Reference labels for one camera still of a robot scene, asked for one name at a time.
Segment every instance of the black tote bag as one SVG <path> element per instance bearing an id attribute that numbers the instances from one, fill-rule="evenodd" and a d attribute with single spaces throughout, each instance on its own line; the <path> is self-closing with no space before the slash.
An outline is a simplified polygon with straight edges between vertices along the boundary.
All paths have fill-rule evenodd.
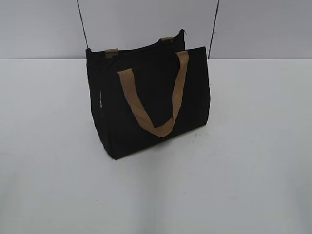
<path id="1" fill-rule="evenodd" d="M 207 123 L 206 49 L 177 52 L 172 42 L 165 39 L 135 53 L 86 50 L 92 115 L 112 158 Z"/>

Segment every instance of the bag strap attachment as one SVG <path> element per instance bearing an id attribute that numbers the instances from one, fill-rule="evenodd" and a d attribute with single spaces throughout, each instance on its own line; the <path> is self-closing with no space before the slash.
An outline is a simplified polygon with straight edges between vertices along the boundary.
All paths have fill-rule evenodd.
<path id="1" fill-rule="evenodd" d="M 117 48 L 116 49 L 105 50 L 105 57 L 107 59 L 110 59 L 113 56 L 118 56 L 118 54 L 119 54 L 119 50 Z"/>
<path id="2" fill-rule="evenodd" d="M 166 123 L 157 128 L 153 126 L 150 117 L 146 113 L 137 95 L 135 78 L 132 69 L 129 68 L 127 70 L 118 72 L 123 93 L 137 122 L 139 123 L 141 128 L 158 137 L 165 137 L 173 130 L 177 115 L 179 114 L 180 107 L 182 105 L 189 54 L 186 50 L 178 52 L 176 53 L 176 55 L 178 56 L 180 61 L 180 70 L 176 76 L 175 86 L 172 93 L 172 118 L 170 118 Z"/>
<path id="3" fill-rule="evenodd" d="M 173 43 L 174 42 L 174 38 L 173 37 L 161 38 L 160 41 L 161 42 L 169 41 L 170 43 Z"/>

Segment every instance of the tan handle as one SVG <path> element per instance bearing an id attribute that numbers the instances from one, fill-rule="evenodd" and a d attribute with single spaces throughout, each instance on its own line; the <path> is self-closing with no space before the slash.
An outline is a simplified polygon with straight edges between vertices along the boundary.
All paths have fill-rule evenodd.
<path id="1" fill-rule="evenodd" d="M 153 123 L 146 113 L 138 95 L 135 84 L 135 78 L 132 72 L 132 69 L 129 68 L 124 71 L 118 72 L 123 93 L 125 94 L 126 100 L 130 105 L 132 113 L 134 114 L 139 125 L 146 131 L 158 136 L 165 137 L 167 136 L 172 129 L 174 128 L 176 117 L 179 113 L 182 98 L 183 98 L 183 89 L 187 71 L 187 65 L 189 61 L 189 54 L 187 51 L 181 51 L 176 54 L 180 60 L 180 70 L 175 79 L 175 86 L 172 93 L 172 110 L 173 116 L 162 126 L 155 128 Z"/>

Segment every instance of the black cord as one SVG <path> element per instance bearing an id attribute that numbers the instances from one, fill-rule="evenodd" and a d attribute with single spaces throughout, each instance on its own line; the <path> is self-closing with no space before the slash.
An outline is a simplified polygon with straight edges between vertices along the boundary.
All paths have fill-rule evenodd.
<path id="1" fill-rule="evenodd" d="M 213 38 L 214 38 L 214 34 L 215 34 L 215 22 L 216 22 L 216 16 L 218 15 L 218 10 L 219 10 L 219 4 L 220 4 L 220 0 L 218 0 L 218 3 L 216 5 L 216 10 L 215 10 L 215 16 L 214 16 L 214 27 L 213 27 L 213 32 L 211 34 L 211 39 L 210 39 L 210 46 L 209 46 L 209 53 L 208 53 L 208 58 L 210 58 L 210 51 L 211 51 L 211 45 L 213 43 Z"/>
<path id="2" fill-rule="evenodd" d="M 83 29 L 83 33 L 84 33 L 84 39 L 86 40 L 87 48 L 89 49 L 88 42 L 87 42 L 87 37 L 86 37 L 86 32 L 85 32 L 84 26 L 83 26 L 83 21 L 82 21 L 82 16 L 81 16 L 81 11 L 80 11 L 80 6 L 79 6 L 78 0 L 77 0 L 77 5 L 78 5 L 78 10 L 79 10 L 80 19 L 81 19 L 81 25 L 82 25 L 82 29 Z"/>

